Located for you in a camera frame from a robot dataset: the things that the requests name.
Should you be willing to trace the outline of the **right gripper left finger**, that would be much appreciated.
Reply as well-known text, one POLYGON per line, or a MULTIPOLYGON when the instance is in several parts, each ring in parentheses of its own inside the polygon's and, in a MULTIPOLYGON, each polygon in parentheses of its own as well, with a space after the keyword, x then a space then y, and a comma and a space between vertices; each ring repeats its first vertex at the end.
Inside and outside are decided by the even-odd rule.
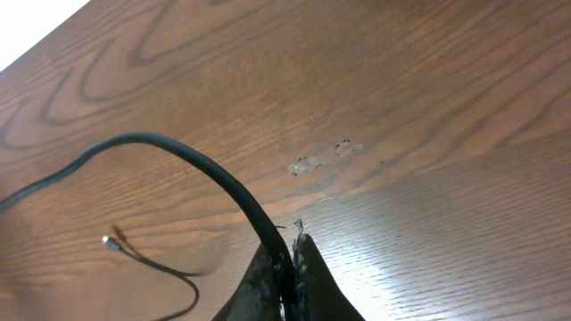
POLYGON ((281 321, 280 294, 271 257, 262 244, 240 284, 212 321, 281 321))

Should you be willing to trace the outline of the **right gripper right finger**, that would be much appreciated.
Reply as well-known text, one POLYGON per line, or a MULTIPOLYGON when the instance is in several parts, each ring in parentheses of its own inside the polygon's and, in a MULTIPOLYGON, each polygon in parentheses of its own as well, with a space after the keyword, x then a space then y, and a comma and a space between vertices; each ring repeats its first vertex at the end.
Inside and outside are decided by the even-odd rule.
POLYGON ((345 297, 317 245, 304 232, 302 220, 294 224, 298 233, 293 243, 296 313, 305 321, 364 321, 345 297))

